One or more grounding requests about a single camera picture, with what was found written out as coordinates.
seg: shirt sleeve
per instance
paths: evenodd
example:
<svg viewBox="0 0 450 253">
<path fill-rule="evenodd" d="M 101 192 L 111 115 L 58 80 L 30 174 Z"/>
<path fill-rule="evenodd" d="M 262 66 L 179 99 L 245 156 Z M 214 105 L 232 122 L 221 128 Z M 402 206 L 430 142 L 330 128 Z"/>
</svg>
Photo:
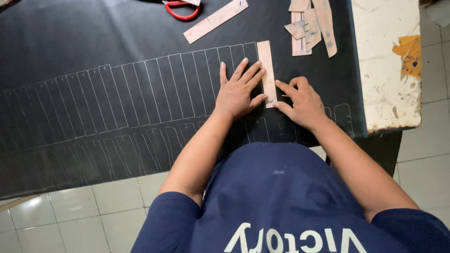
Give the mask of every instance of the shirt sleeve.
<svg viewBox="0 0 450 253">
<path fill-rule="evenodd" d="M 131 253 L 175 252 L 200 216 L 200 207 L 190 197 L 179 192 L 160 194 L 150 205 Z"/>
<path fill-rule="evenodd" d="M 410 252 L 449 252 L 450 231 L 433 215 L 415 209 L 379 212 L 372 224 L 390 234 Z"/>
</svg>

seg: navy blue t-shirt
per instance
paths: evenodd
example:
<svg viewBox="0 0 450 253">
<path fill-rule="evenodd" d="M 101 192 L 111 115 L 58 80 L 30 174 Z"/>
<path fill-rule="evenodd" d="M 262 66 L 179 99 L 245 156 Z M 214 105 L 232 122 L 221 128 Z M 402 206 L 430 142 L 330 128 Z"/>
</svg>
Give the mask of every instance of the navy blue t-shirt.
<svg viewBox="0 0 450 253">
<path fill-rule="evenodd" d="M 133 253 L 450 252 L 450 231 L 413 209 L 368 223 L 339 176 L 299 144 L 253 143 L 212 174 L 202 207 L 177 192 L 148 210 Z"/>
</svg>

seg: white lettering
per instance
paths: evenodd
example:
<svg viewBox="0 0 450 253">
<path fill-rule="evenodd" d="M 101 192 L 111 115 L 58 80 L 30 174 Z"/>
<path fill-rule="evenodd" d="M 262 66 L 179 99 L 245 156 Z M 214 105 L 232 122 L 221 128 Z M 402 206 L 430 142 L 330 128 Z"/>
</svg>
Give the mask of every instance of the white lettering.
<svg viewBox="0 0 450 253">
<path fill-rule="evenodd" d="M 250 227 L 250 223 L 242 223 L 238 230 L 236 230 L 236 233 L 234 233 L 233 237 L 231 237 L 231 240 L 229 241 L 228 245 L 226 246 L 224 252 L 230 253 L 234 246 L 236 245 L 238 239 L 241 240 L 241 252 L 242 253 L 248 253 L 247 248 L 247 239 L 245 238 L 245 229 Z"/>
<path fill-rule="evenodd" d="M 272 247 L 272 236 L 275 235 L 278 240 L 278 246 L 277 249 L 274 249 Z M 267 243 L 267 248 L 269 249 L 270 253 L 283 253 L 283 240 L 281 239 L 280 234 L 277 230 L 271 228 L 269 231 L 267 231 L 267 234 L 265 235 L 265 240 Z"/>
<path fill-rule="evenodd" d="M 300 235 L 300 240 L 306 240 L 308 236 L 312 235 L 315 240 L 315 246 L 309 248 L 308 246 L 301 246 L 300 248 L 306 253 L 317 253 L 322 249 L 324 243 L 322 242 L 322 237 L 320 237 L 319 233 L 314 230 L 307 230 Z"/>
<path fill-rule="evenodd" d="M 331 228 L 325 229 L 325 236 L 327 237 L 328 250 L 330 252 L 337 252 L 336 245 L 334 244 L 333 233 L 331 232 Z"/>
<path fill-rule="evenodd" d="M 284 237 L 288 239 L 289 243 L 289 251 L 286 253 L 298 253 L 298 250 L 295 250 L 295 237 L 291 234 L 284 234 Z"/>
<path fill-rule="evenodd" d="M 258 244 L 255 248 L 252 248 L 248 253 L 261 253 L 262 250 L 262 237 L 264 235 L 264 229 L 259 230 Z"/>
<path fill-rule="evenodd" d="M 349 228 L 342 229 L 341 253 L 348 253 L 348 245 L 350 243 L 350 239 L 355 244 L 356 249 L 358 249 L 360 253 L 367 253 L 356 235 Z"/>
</svg>

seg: person's right hand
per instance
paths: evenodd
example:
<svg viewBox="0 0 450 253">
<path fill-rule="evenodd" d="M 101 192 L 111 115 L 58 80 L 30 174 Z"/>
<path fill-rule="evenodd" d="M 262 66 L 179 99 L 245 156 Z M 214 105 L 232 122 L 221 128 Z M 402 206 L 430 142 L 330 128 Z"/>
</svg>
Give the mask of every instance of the person's right hand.
<svg viewBox="0 0 450 253">
<path fill-rule="evenodd" d="M 275 85 L 291 98 L 293 107 L 285 102 L 274 102 L 274 107 L 298 125 L 313 131 L 329 120 L 320 96 L 309 85 L 306 77 L 296 77 L 289 85 L 276 80 Z"/>
</svg>

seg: hand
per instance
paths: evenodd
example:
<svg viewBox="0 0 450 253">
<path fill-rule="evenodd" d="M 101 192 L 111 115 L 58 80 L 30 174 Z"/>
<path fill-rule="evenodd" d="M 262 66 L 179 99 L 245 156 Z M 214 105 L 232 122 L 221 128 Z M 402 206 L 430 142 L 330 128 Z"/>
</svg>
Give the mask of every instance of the hand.
<svg viewBox="0 0 450 253">
<path fill-rule="evenodd" d="M 251 112 L 268 97 L 265 94 L 260 94 L 250 100 L 250 92 L 266 74 L 266 70 L 263 68 L 255 75 L 261 68 L 261 61 L 258 61 L 242 75 L 247 64 L 248 59 L 244 58 L 229 81 L 226 78 L 225 63 L 220 64 L 221 87 L 216 100 L 215 114 L 235 121 Z"/>
<path fill-rule="evenodd" d="M 277 80 L 275 85 L 291 98 L 293 107 L 285 102 L 275 102 L 274 107 L 298 125 L 313 131 L 329 120 L 320 96 L 309 85 L 306 77 L 296 77 L 289 85 Z"/>
</svg>

